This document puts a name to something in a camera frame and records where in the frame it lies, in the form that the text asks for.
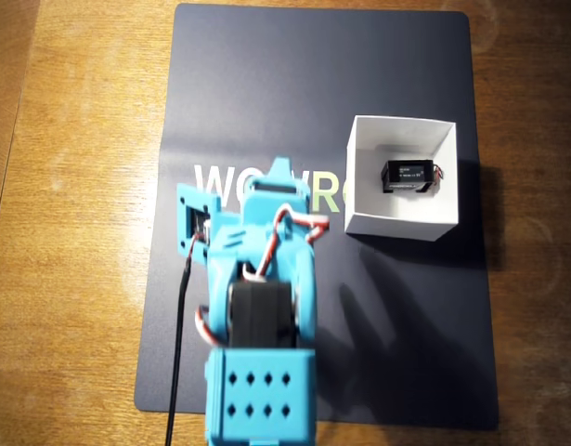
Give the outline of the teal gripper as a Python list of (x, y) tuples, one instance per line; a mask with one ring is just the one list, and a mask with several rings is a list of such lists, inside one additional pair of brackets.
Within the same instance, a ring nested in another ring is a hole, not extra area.
[(317, 217), (310, 189), (291, 177), (291, 159), (276, 157), (265, 177), (251, 177), (238, 213), (207, 195), (208, 287), (227, 289), (238, 280), (317, 287), (313, 243)]

